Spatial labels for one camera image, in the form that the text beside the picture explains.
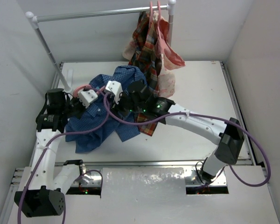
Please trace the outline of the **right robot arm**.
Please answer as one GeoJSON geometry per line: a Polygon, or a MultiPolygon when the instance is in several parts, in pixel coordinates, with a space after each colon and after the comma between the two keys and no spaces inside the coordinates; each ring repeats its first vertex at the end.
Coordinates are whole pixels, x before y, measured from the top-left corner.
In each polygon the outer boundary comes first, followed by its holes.
{"type": "Polygon", "coordinates": [[[203,161],[201,169],[196,173],[201,183],[211,183],[225,166],[237,163],[245,140],[237,119],[215,121],[194,116],[190,110],[173,100],[154,96],[143,81],[129,84],[126,91],[122,90],[121,83],[109,81],[105,91],[114,95],[112,113],[118,118],[130,112],[144,115],[146,119],[139,122],[141,126],[156,120],[198,134],[215,144],[216,149],[203,161]]]}

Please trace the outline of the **pink plastic hanger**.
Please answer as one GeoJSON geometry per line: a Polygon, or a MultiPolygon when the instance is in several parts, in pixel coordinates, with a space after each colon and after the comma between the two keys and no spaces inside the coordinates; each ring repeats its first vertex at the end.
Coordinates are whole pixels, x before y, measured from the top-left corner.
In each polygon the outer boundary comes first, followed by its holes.
{"type": "MultiPolygon", "coordinates": [[[[77,88],[73,91],[73,93],[72,93],[73,97],[77,98],[77,97],[78,97],[79,91],[84,90],[84,89],[90,90],[90,89],[91,89],[91,85],[86,84],[86,85],[81,85],[81,86],[77,87],[77,88]]],[[[99,89],[98,89],[98,88],[95,88],[97,94],[99,94],[100,91],[103,91],[104,89],[105,89],[105,86],[102,86],[102,87],[99,88],[99,89]]]]}

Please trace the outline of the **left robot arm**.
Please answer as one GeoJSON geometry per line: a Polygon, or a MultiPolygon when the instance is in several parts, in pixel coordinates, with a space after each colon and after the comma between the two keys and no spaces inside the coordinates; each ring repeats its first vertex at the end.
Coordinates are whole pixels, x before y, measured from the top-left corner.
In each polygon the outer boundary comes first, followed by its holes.
{"type": "Polygon", "coordinates": [[[54,175],[56,154],[73,106],[83,106],[62,88],[48,90],[36,118],[36,146],[30,176],[22,191],[17,191],[18,221],[26,217],[59,216],[65,210],[65,194],[82,174],[82,160],[67,160],[54,175]]]}

